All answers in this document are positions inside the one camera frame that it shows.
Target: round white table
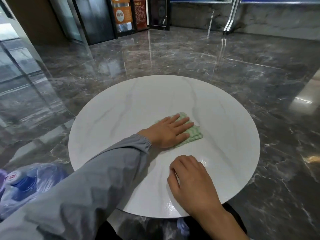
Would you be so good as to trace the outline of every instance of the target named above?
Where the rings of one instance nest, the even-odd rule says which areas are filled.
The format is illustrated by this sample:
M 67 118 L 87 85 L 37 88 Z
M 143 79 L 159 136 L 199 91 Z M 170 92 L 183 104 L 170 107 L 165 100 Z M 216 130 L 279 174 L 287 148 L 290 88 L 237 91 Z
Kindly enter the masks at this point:
M 167 184 L 169 165 L 179 155 L 193 155 L 202 162 L 220 201 L 228 201 L 246 185 L 257 167 L 258 131 L 236 99 L 209 83 L 188 77 L 139 77 L 94 97 L 71 128 L 69 155 L 74 170 L 114 143 L 179 112 L 185 112 L 200 126 L 203 138 L 160 153 L 130 198 L 118 208 L 154 218 L 187 216 Z

